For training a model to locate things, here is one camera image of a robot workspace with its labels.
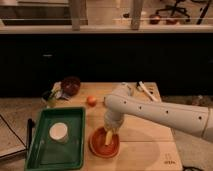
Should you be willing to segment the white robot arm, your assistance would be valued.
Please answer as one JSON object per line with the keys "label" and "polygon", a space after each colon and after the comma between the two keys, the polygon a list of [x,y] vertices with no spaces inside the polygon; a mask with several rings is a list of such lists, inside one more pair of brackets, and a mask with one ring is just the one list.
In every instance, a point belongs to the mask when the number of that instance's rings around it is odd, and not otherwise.
{"label": "white robot arm", "polygon": [[105,96],[104,115],[108,130],[118,130],[124,115],[133,115],[213,143],[213,108],[175,103],[143,101],[132,96],[128,84],[119,84]]}

